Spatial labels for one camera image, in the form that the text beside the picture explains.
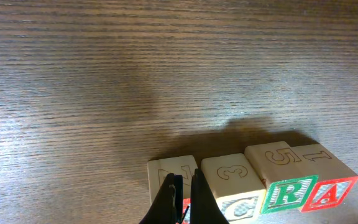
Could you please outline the red I block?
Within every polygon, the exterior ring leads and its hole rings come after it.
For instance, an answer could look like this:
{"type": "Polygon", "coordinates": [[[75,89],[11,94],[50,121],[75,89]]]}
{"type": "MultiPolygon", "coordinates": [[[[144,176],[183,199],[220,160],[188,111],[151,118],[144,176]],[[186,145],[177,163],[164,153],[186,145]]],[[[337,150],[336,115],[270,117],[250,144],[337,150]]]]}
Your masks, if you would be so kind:
{"type": "Polygon", "coordinates": [[[169,173],[181,175],[183,178],[183,200],[180,215],[183,223],[190,223],[191,180],[197,167],[195,158],[192,155],[148,161],[150,202],[154,202],[163,181],[169,173]]]}

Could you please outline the red A block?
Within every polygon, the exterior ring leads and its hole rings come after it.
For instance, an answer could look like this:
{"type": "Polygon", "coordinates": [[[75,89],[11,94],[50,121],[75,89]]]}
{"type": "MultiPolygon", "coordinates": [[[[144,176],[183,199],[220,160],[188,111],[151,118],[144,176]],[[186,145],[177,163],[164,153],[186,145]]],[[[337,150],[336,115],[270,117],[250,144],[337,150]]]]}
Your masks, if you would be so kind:
{"type": "Polygon", "coordinates": [[[299,211],[312,212],[337,207],[346,198],[358,175],[321,144],[293,148],[301,159],[301,169],[308,175],[317,175],[305,204],[299,211]]]}

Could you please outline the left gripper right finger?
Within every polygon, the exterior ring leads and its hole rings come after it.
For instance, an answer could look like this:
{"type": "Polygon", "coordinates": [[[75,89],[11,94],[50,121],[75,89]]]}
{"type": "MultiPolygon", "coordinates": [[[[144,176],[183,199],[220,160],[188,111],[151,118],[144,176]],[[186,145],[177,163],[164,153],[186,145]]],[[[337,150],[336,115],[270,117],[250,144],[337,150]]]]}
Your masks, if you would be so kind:
{"type": "Polygon", "coordinates": [[[195,169],[191,181],[190,223],[229,224],[220,211],[201,169],[195,169]]]}

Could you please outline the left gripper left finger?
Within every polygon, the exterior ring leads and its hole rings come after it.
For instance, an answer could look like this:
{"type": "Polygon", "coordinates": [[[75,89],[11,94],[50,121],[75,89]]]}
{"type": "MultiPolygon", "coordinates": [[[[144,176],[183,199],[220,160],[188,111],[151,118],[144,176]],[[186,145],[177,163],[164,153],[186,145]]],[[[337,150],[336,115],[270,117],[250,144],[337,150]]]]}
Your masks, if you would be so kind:
{"type": "Polygon", "coordinates": [[[177,224],[182,222],[183,177],[169,173],[149,211],[139,224],[177,224]]]}

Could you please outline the yellow C block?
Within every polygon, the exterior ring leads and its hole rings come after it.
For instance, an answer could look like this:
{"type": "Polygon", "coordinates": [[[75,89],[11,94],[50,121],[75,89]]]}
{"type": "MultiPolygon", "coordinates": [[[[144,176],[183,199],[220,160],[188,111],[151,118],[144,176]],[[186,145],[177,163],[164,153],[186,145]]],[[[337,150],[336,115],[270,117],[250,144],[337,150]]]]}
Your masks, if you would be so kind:
{"type": "Polygon", "coordinates": [[[258,218],[266,188],[245,155],[203,159],[201,170],[229,223],[250,223],[258,218]]]}

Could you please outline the green R block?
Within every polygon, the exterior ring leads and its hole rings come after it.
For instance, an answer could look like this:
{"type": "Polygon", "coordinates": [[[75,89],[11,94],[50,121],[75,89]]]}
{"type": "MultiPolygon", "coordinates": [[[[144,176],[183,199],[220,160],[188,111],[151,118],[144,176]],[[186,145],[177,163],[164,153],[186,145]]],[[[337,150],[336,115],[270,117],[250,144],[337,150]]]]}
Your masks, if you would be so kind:
{"type": "Polygon", "coordinates": [[[318,174],[285,141],[248,146],[244,155],[266,187],[262,214],[302,207],[318,174]]]}

